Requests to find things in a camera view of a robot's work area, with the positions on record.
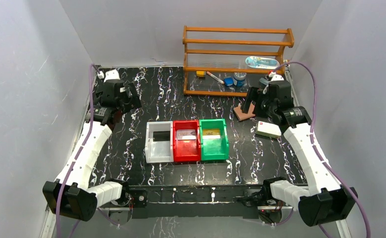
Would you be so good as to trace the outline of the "black card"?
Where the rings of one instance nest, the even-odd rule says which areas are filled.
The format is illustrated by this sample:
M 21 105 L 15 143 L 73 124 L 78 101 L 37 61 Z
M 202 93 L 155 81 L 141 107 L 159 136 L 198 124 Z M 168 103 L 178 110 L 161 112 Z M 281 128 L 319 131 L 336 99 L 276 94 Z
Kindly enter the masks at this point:
M 160 142 L 160 141 L 171 141 L 171 132 L 170 131 L 154 131 L 153 134 L 153 141 L 154 142 Z

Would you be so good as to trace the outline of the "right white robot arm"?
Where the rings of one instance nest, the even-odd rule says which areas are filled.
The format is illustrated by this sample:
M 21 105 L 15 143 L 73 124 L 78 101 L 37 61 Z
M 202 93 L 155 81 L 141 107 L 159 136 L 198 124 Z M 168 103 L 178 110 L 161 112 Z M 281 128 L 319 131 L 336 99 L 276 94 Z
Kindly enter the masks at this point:
M 320 159 L 321 149 L 314 149 L 313 122 L 304 107 L 294 105 L 290 83 L 281 80 L 269 82 L 266 89 L 250 87 L 243 112 L 252 103 L 256 116 L 269 117 L 280 127 L 303 169 L 308 187 L 298 187 L 282 177 L 270 178 L 264 180 L 259 192 L 242 200 L 256 197 L 268 205 L 283 201 L 297 210 L 309 227 L 346 219 L 356 203 L 357 193 L 353 187 L 346 188 L 327 169 L 327 161 Z

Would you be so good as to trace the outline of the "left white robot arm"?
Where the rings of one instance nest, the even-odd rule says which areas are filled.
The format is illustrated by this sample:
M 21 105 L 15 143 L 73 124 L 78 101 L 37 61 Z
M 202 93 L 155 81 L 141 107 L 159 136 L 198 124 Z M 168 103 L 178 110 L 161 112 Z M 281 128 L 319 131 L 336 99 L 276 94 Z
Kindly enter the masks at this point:
M 42 192 L 56 215 L 79 221 L 90 220 L 102 205 L 125 206 L 132 200 L 128 183 L 109 179 L 90 187 L 89 181 L 99 153 L 122 115 L 141 107 L 134 83 L 105 80 L 98 95 L 90 95 L 81 135 L 64 168 L 54 181 L 45 182 Z

